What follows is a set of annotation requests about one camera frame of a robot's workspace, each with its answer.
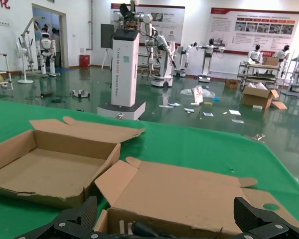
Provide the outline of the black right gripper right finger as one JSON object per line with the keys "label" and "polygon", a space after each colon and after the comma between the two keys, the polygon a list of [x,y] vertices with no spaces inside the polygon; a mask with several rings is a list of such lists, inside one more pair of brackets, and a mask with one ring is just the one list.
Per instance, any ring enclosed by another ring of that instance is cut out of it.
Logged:
{"label": "black right gripper right finger", "polygon": [[299,228],[275,212],[258,209],[244,198],[234,199],[234,219],[242,231],[234,239],[299,239]]}

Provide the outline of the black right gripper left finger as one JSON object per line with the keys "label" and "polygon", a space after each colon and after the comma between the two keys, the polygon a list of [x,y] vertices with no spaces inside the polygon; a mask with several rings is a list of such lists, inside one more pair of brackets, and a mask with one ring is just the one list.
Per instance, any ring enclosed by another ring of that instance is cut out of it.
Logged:
{"label": "black right gripper left finger", "polygon": [[82,206],[65,209],[51,222],[17,236],[17,239],[84,239],[97,220],[97,197],[90,196]]}

